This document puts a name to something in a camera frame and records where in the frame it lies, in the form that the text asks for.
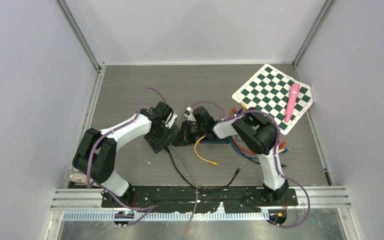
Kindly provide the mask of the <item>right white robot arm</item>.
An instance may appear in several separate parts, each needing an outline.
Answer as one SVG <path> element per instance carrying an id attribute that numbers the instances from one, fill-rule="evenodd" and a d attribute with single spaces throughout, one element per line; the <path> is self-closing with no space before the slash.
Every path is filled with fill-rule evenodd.
<path id="1" fill-rule="evenodd" d="M 265 198 L 271 205 L 279 205 L 286 197 L 289 182 L 282 177 L 278 144 L 279 126 L 269 114 L 251 107 L 236 116 L 216 121 L 200 106 L 188 107 L 184 112 L 187 120 L 181 131 L 182 138 L 206 136 L 209 140 L 222 140 L 238 135 L 245 145 L 254 152 L 263 171 Z"/>

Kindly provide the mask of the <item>green white checkered board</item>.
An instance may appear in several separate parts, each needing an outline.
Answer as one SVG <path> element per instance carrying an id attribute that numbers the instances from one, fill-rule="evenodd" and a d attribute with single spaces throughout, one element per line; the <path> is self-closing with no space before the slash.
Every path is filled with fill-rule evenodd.
<path id="1" fill-rule="evenodd" d="M 285 121 L 290 89 L 299 84 L 290 121 Z M 234 101 L 248 108 L 255 108 L 271 115 L 282 135 L 288 135 L 313 104 L 311 87 L 300 83 L 272 65 L 263 65 L 231 96 Z"/>

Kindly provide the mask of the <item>black router box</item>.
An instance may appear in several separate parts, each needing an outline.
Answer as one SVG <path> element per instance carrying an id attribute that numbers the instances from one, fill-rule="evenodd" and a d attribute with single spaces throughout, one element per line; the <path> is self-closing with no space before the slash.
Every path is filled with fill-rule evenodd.
<path id="1" fill-rule="evenodd" d="M 171 142 L 177 138 L 179 132 L 180 129 L 176 125 L 172 128 L 152 128 L 149 133 L 144 135 L 144 139 L 149 144 L 152 151 L 157 154 L 170 145 Z"/>

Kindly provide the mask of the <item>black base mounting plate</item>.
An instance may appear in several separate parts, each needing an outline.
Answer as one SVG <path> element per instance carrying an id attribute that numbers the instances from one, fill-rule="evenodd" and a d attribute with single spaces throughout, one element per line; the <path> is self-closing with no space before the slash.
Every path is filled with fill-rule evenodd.
<path id="1" fill-rule="evenodd" d="M 229 186 L 213 192 L 211 186 L 197 191 L 191 186 L 145 186 L 130 187 L 127 192 L 115 199 L 108 192 L 101 191 L 103 208 L 146 209 L 153 207 L 154 213 L 214 213 L 223 206 L 226 213 L 257 213 L 262 207 L 286 207 L 298 205 L 296 191 L 289 188 L 280 198 L 269 196 L 263 186 Z"/>

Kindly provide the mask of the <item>black ribbed network switch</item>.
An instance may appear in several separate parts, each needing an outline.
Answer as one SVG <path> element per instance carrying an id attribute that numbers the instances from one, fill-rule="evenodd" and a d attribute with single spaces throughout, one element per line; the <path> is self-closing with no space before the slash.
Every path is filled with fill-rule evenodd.
<path id="1" fill-rule="evenodd" d="M 204 137 L 200 143 L 201 144 L 230 144 L 230 138 L 229 137 L 225 137 L 225 138 L 214 138 L 214 139 L 210 139 L 209 137 Z"/>

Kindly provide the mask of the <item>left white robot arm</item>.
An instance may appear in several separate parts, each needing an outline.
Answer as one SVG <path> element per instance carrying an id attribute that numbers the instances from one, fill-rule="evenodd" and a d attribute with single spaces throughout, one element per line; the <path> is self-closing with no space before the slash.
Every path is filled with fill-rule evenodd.
<path id="1" fill-rule="evenodd" d="M 72 166 L 114 194 L 121 207 L 133 202 L 131 184 L 115 170 L 117 151 L 130 141 L 144 137 L 154 153 L 159 153 L 175 140 L 180 129 L 176 126 L 176 113 L 164 102 L 156 107 L 142 108 L 128 120 L 113 127 L 88 129 L 76 150 Z"/>

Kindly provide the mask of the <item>pink cylindrical tube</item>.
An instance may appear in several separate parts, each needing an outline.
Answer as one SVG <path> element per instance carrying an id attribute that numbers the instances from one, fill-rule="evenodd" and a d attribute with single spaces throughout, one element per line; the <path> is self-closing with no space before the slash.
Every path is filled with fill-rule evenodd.
<path id="1" fill-rule="evenodd" d="M 294 83 L 289 90 L 289 97 L 288 97 L 288 102 L 285 110 L 285 118 L 284 118 L 284 121 L 286 123 L 288 123 L 291 120 L 299 91 L 300 91 L 300 85 L 298 83 Z"/>

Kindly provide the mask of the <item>clear glitter tube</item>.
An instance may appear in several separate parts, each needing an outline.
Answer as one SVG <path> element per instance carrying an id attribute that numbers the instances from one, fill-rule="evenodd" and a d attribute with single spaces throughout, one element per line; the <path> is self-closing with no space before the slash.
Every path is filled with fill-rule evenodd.
<path id="1" fill-rule="evenodd" d="M 69 170 L 64 174 L 64 179 L 67 183 L 77 183 L 86 185 L 87 184 L 87 176 L 79 171 Z"/>

